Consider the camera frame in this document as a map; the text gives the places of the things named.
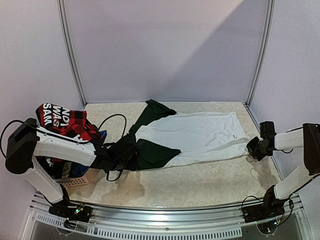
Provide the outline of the white and green raglan shirt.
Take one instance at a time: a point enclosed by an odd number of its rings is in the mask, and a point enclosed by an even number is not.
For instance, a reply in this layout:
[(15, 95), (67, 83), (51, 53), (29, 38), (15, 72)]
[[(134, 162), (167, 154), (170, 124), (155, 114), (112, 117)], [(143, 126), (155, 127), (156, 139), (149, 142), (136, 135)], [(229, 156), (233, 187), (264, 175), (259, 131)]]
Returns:
[(248, 154), (235, 112), (177, 112), (153, 99), (129, 129), (140, 153), (136, 170), (224, 161)]

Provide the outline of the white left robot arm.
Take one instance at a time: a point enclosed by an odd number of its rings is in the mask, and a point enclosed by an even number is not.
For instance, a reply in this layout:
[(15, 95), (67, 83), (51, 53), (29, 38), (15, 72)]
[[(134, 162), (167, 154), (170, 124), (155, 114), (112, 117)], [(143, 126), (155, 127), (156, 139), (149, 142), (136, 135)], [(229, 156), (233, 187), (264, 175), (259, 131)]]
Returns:
[(12, 174), (24, 176), (63, 217), (74, 213), (74, 205), (62, 185), (38, 163), (38, 156), (78, 163), (106, 174), (135, 168), (138, 161), (140, 151), (129, 135), (116, 143), (103, 143), (98, 138), (82, 141), (38, 126), (34, 118), (18, 123), (20, 126), (8, 137), (7, 149), (2, 153), (5, 167)]

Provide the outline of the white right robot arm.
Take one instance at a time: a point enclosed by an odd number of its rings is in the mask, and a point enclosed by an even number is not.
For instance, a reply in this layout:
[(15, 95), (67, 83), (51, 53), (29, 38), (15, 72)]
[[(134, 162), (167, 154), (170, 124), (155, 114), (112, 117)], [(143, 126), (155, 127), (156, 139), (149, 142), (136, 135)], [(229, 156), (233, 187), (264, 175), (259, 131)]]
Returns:
[(296, 166), (282, 181), (271, 186), (263, 197), (258, 213), (269, 218), (278, 207), (320, 175), (320, 125), (304, 123), (286, 132), (276, 132), (272, 121), (260, 123), (260, 136), (246, 145), (249, 155), (261, 161), (275, 153), (298, 157)]

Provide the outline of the pink plastic laundry basket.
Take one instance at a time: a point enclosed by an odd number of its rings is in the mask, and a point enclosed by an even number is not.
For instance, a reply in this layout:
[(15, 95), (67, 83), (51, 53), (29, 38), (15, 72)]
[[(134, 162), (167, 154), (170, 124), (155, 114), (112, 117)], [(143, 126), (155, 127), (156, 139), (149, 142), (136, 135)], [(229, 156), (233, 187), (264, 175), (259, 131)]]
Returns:
[(78, 187), (88, 185), (90, 182), (90, 172), (87, 170), (82, 176), (80, 177), (66, 177), (54, 180), (56, 183), (64, 186), (65, 188), (69, 187)]

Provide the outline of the blue garment in basket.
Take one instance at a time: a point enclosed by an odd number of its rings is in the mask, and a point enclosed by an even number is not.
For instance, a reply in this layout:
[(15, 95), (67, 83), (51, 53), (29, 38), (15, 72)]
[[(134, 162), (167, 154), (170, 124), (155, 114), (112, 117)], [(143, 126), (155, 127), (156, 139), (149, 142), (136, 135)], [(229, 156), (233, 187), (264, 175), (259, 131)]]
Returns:
[[(107, 131), (103, 130), (103, 131), (99, 131), (100, 135), (101, 135), (101, 140), (102, 142), (105, 141), (106, 137), (107, 137)], [(83, 177), (84, 174), (88, 171), (89, 167), (88, 166), (83, 166), (79, 163), (72, 163), (71, 164), (71, 169), (69, 172), (69, 177), (70, 178), (80, 178)]]

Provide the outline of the red black plaid garment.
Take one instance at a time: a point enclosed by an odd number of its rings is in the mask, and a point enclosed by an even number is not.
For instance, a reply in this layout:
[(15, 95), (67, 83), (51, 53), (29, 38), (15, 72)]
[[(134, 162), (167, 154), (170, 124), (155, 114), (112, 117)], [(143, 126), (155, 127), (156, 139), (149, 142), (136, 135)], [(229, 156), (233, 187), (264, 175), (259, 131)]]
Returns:
[(102, 140), (98, 128), (87, 119), (87, 112), (43, 103), (36, 111), (40, 125), (56, 134), (83, 141)]

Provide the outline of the black printed garment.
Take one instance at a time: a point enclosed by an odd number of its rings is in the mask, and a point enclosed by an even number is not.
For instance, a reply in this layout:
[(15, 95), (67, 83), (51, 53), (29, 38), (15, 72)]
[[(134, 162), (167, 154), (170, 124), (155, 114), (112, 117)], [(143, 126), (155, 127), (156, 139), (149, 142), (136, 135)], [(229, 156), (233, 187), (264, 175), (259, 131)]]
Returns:
[(41, 165), (41, 167), (45, 170), (47, 174), (53, 179), (61, 179), (63, 175), (63, 169), (65, 166), (65, 162), (62, 160), (54, 160), (51, 161), (51, 158), (45, 156), (37, 156), (36, 160)]

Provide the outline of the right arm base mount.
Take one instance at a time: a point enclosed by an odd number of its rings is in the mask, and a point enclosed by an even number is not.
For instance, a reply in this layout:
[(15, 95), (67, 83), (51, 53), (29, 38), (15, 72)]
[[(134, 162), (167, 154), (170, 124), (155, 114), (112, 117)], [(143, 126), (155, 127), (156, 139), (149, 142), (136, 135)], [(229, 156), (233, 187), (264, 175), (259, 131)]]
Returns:
[[(245, 201), (249, 198), (257, 200), (258, 203), (245, 206)], [(245, 223), (251, 223), (280, 216), (280, 219), (274, 223), (274, 225), (277, 226), (285, 220), (284, 205), (287, 201), (289, 201), (290, 204), (292, 203), (291, 194), (285, 199), (278, 199), (275, 195), (275, 185), (272, 185), (264, 194), (263, 199), (249, 195), (242, 201), (240, 208), (242, 217)]]

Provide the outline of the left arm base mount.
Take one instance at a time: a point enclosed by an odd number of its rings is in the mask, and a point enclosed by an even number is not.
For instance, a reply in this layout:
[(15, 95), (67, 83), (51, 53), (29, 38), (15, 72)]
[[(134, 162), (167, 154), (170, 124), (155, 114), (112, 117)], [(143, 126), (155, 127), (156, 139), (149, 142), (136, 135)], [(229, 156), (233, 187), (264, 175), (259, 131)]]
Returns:
[(49, 207), (48, 212), (52, 215), (68, 219), (69, 221), (88, 223), (92, 215), (92, 208), (84, 203), (74, 204), (62, 200), (53, 203)]

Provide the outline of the front aluminium rail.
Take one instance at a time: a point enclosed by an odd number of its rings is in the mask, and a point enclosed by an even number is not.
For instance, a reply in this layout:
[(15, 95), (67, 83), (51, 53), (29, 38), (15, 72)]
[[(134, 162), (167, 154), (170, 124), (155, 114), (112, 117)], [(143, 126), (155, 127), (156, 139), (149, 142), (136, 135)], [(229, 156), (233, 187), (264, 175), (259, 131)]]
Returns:
[(242, 201), (206, 207), (116, 207), (92, 204), (89, 222), (64, 227), (65, 219), (49, 213), (35, 193), (22, 230), (23, 240), (311, 240), (302, 201), (291, 197), (280, 216), (245, 223)]

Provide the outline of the right aluminium frame post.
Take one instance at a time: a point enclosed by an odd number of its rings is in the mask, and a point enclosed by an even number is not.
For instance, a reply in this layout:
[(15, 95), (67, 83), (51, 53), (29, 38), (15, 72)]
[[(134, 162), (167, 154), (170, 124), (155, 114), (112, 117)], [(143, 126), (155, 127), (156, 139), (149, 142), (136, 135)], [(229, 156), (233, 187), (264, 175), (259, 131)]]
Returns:
[(245, 101), (245, 106), (248, 109), (250, 108), (250, 106), (253, 102), (255, 91), (256, 91), (259, 77), (261, 74), (261, 70), (263, 67), (264, 59), (266, 56), (269, 36), (270, 36), (270, 32), (271, 32), (271, 27), (272, 27), (274, 7), (275, 7), (275, 1), (268, 0), (266, 12), (265, 12), (265, 20), (264, 20), (264, 25), (263, 25), (261, 43), (260, 43), (260, 47), (259, 47), (259, 51), (258, 51), (257, 63), (256, 63), (256, 67), (254, 70), (253, 79), (252, 79), (250, 87), (249, 87), (248, 95), (247, 95), (246, 101)]

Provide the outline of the aluminium frame post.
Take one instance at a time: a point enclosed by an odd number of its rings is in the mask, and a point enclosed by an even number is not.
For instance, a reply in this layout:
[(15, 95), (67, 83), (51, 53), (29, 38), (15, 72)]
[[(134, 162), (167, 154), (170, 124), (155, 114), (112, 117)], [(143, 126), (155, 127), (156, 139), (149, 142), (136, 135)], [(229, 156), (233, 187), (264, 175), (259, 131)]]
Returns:
[(68, 20), (67, 20), (66, 3), (64, 0), (57, 0), (57, 9), (58, 9), (59, 20), (61, 24), (62, 38), (64, 40), (65, 50), (66, 50), (71, 74), (73, 77), (73, 81), (74, 81), (75, 88), (78, 93), (78, 97), (81, 102), (81, 105), (85, 107), (88, 102), (85, 96), (84, 87), (81, 82), (80, 74), (78, 71), (77, 63), (76, 63), (76, 58), (74, 54), (73, 44), (72, 44)]
[(264, 25), (263, 25), (261, 43), (260, 43), (260, 47), (259, 47), (259, 51), (258, 51), (257, 63), (256, 63), (256, 67), (254, 70), (253, 79), (252, 79), (250, 87), (249, 87), (248, 95), (247, 95), (246, 101), (245, 101), (245, 106), (248, 109), (250, 108), (250, 106), (253, 102), (255, 91), (256, 91), (259, 77), (261, 74), (261, 70), (263, 67), (264, 59), (266, 56), (269, 36), (270, 36), (270, 32), (271, 32), (271, 27), (272, 27), (274, 7), (275, 7), (275, 1), (268, 0), (266, 12), (265, 12), (265, 20), (264, 20)]

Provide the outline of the left aluminium frame post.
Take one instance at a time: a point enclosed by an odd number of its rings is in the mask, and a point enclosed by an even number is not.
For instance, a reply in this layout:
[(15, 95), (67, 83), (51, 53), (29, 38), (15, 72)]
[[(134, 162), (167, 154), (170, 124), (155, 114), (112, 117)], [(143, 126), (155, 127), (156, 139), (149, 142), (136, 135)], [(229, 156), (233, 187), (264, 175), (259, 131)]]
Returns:
[(78, 71), (77, 63), (76, 63), (76, 58), (74, 54), (73, 44), (72, 44), (68, 20), (67, 20), (66, 3), (64, 0), (57, 0), (57, 9), (58, 9), (59, 20), (61, 24), (62, 38), (64, 40), (65, 50), (66, 50), (71, 74), (73, 77), (73, 81), (74, 81), (75, 88), (78, 93), (78, 97), (81, 102), (81, 105), (85, 107), (88, 102), (85, 96), (84, 87), (81, 82), (80, 74)]

